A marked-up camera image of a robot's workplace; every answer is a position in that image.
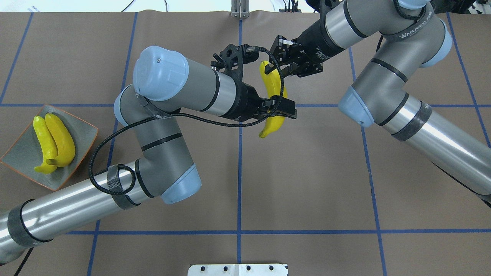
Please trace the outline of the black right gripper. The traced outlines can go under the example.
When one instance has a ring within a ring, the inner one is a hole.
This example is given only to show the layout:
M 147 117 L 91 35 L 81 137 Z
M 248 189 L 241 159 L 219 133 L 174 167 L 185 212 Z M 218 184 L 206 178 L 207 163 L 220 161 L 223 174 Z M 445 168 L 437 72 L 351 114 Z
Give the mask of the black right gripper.
M 269 58 L 265 73 L 286 65 L 281 74 L 283 77 L 306 77 L 323 72 L 323 63 L 345 49 L 338 46 L 329 37 L 325 21 L 319 19 L 309 26 L 301 35 L 290 41 L 278 35 L 269 52 L 276 58 L 278 66 Z

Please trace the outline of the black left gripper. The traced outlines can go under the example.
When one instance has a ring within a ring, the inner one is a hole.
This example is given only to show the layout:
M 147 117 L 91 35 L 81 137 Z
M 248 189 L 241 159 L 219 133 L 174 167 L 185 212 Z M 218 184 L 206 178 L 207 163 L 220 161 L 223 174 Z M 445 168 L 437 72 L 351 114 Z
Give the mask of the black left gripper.
M 263 100 L 256 89 L 249 84 L 237 84 L 236 89 L 234 103 L 228 110 L 230 120 L 244 122 L 251 119 L 254 114 L 258 120 L 272 117 L 297 119 L 295 101 L 286 97 L 271 97 Z M 262 106 L 266 112 L 256 112 Z

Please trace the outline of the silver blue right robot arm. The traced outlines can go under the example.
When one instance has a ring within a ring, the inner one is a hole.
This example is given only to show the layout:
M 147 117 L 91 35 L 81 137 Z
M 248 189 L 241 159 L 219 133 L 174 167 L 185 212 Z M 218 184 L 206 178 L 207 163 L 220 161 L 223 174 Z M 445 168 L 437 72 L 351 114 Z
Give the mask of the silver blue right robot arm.
M 452 37 L 429 0 L 310 0 L 318 21 L 299 37 L 277 36 L 271 53 L 284 75 L 305 77 L 322 63 L 379 33 L 384 43 L 338 103 L 362 127 L 377 124 L 425 155 L 490 205 L 490 148 L 403 90 L 419 68 L 447 56 Z

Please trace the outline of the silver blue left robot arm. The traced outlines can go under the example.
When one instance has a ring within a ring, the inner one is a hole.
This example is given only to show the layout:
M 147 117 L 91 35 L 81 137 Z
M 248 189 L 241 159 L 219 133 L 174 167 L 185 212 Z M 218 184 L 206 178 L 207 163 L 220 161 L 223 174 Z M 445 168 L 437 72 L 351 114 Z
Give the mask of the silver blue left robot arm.
M 285 61 L 281 49 L 250 45 L 227 46 L 209 66 L 160 46 L 144 49 L 113 105 L 120 128 L 94 149 L 87 180 L 1 215 L 1 264 L 149 199 L 173 204 L 196 194 L 202 180 L 178 118 L 227 128 L 295 118 Z

